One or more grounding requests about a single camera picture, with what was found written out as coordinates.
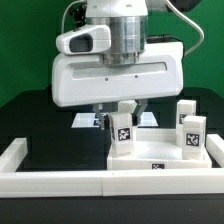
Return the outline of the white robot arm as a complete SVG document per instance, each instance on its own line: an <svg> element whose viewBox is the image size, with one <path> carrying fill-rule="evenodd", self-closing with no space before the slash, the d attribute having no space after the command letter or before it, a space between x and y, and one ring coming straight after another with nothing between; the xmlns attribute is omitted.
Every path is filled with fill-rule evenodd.
<svg viewBox="0 0 224 224"><path fill-rule="evenodd" d="M183 89L182 58L191 51L171 35L147 34L148 12L185 16L201 0L81 0L83 23L56 39L52 97L60 107L177 95Z"/></svg>

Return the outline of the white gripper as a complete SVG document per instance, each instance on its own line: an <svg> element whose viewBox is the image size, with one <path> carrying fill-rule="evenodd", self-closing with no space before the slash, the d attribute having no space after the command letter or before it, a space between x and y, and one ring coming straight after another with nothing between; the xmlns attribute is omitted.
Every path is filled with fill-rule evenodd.
<svg viewBox="0 0 224 224"><path fill-rule="evenodd" d="M132 113L137 126L148 98L174 96L183 89L182 57L180 42L148 44L131 65L104 65L98 54L60 54L52 68L52 98L60 107L94 104L102 130L102 103L137 100Z"/></svg>

